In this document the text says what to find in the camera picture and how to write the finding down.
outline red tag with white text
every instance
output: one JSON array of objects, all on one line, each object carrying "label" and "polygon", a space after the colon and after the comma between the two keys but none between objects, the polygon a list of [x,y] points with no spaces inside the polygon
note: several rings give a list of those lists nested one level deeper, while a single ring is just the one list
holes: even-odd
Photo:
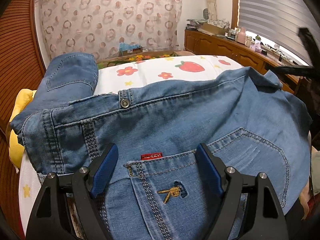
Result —
[{"label": "red tag with white text", "polygon": [[162,153],[148,153],[148,154],[141,155],[142,161],[153,160],[158,158],[162,158]]}]

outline blue denim jeans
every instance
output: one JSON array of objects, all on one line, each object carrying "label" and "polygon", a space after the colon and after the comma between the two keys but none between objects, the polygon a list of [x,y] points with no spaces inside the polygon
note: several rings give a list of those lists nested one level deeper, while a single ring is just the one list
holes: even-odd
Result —
[{"label": "blue denim jeans", "polygon": [[[284,213],[307,183],[311,118],[281,86],[272,72],[263,76],[245,67],[212,81],[162,81],[92,96],[31,115],[22,127],[23,144],[43,177],[73,173],[116,143],[118,163],[97,197],[113,238],[200,239],[220,200],[200,179],[199,143],[243,174],[268,174]],[[163,157],[140,160],[155,152]],[[176,185],[183,194],[167,199]],[[230,238],[238,234],[244,201]]]},{"label": "blue denim jeans", "polygon": [[10,126],[19,135],[26,118],[43,109],[67,105],[69,101],[93,95],[98,82],[94,56],[69,53],[55,57],[49,64],[34,99],[18,114]]}]

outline wooden wardrobe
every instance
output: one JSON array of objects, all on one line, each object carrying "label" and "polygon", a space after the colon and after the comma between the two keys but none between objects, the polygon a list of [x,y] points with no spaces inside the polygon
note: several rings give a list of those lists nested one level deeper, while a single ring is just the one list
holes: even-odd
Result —
[{"label": "wooden wardrobe", "polygon": [[9,226],[22,239],[19,174],[9,160],[5,131],[18,92],[23,88],[37,89],[44,73],[36,37],[34,0],[11,0],[0,16],[0,207]]}]

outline metal snap button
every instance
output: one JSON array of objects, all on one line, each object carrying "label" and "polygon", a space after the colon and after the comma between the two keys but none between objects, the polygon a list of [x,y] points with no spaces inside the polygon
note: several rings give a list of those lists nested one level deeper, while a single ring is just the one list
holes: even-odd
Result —
[{"label": "metal snap button", "polygon": [[120,102],[120,105],[122,108],[128,108],[129,107],[129,100],[128,99],[122,99]]}]

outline yellow plush toy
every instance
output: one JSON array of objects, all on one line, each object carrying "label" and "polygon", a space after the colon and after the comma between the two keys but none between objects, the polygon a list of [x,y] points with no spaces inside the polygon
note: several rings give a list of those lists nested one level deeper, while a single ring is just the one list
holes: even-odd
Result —
[{"label": "yellow plush toy", "polygon": [[[12,115],[10,117],[10,122],[12,119],[19,114],[32,100],[36,90],[32,91],[30,89],[22,89],[16,97]],[[9,139],[9,157],[13,165],[15,166],[17,172],[18,168],[21,167],[22,155],[24,152],[24,147],[18,143],[18,136],[13,130],[10,132]]]}]

